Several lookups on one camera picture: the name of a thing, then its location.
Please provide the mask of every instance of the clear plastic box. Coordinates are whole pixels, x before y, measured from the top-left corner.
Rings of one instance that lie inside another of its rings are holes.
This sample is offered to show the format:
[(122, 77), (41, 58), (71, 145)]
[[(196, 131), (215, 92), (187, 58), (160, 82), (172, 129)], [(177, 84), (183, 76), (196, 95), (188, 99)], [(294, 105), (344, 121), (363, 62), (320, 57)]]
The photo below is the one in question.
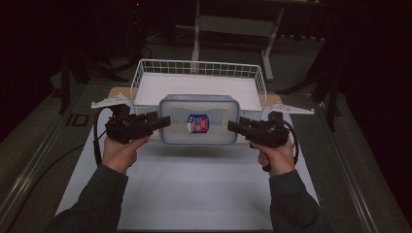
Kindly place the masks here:
[(238, 121), (239, 103), (228, 95), (172, 94), (158, 106), (160, 117), (171, 124), (159, 130), (169, 145), (230, 145), (237, 134), (227, 130), (229, 120)]

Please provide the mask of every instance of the sleeve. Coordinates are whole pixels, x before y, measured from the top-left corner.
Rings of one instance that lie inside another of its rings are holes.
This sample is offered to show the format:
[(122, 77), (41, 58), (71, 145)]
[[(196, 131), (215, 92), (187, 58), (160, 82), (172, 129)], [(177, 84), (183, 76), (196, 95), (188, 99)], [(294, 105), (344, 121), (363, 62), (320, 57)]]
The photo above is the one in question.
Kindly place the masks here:
[(274, 232), (334, 232), (296, 170), (269, 179)]
[(116, 232), (127, 180), (127, 176), (100, 165), (78, 202), (58, 214), (46, 232)]

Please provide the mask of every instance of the dark background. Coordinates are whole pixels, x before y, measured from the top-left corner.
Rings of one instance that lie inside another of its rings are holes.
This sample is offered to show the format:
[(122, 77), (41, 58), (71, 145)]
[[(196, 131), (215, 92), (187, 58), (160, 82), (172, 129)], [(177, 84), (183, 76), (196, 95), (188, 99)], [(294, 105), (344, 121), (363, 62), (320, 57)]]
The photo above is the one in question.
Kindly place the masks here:
[[(255, 17), (261, 11), (262, 17), (273, 17), (264, 6), (251, 8), (244, 3), (233, 5), (233, 1), (213, 3), (206, 11), (228, 14), (218, 11), (224, 6), (236, 10), (231, 14)], [(280, 32), (297, 35), (297, 40), (330, 33), (313, 68), (328, 70), (331, 58), (337, 57), (342, 70), (339, 91), (346, 95), (399, 206), (412, 223), (408, 145), (412, 138), (412, 7), (407, 1), (354, 1), (349, 6), (356, 6), (355, 10), (345, 11), (340, 18), (322, 15), (332, 11), (328, 9), (287, 8)], [(174, 25), (192, 25), (194, 1), (9, 0), (1, 3), (0, 11), (2, 141), (53, 92), (49, 78), (60, 70), (67, 45), (109, 64), (111, 56), (138, 53), (147, 26), (172, 40)], [(322, 30), (308, 26), (316, 20), (324, 22)]]

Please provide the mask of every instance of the person's left hand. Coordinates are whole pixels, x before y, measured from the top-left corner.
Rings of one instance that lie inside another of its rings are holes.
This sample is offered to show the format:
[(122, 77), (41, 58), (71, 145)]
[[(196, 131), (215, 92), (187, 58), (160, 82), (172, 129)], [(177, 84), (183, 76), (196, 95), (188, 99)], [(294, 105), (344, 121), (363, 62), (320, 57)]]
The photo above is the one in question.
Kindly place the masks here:
[(150, 136), (147, 136), (123, 145), (106, 137), (102, 164), (119, 173), (126, 174), (127, 169), (137, 160), (136, 150), (145, 145), (149, 138)]

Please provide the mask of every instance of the hand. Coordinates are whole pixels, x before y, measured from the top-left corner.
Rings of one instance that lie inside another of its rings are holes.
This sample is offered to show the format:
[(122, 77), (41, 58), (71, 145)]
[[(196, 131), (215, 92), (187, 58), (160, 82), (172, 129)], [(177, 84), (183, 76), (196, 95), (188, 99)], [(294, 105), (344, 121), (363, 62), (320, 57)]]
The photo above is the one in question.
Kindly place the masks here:
[(282, 175), (294, 170), (293, 146), (290, 140), (288, 140), (284, 146), (280, 146), (276, 149), (268, 148), (253, 142), (251, 142), (251, 145), (260, 152), (257, 159), (258, 163), (263, 167), (270, 164), (270, 177)]
[(126, 145), (106, 137), (102, 164), (126, 174), (127, 169), (137, 160), (137, 149), (149, 141), (150, 136), (134, 140)]

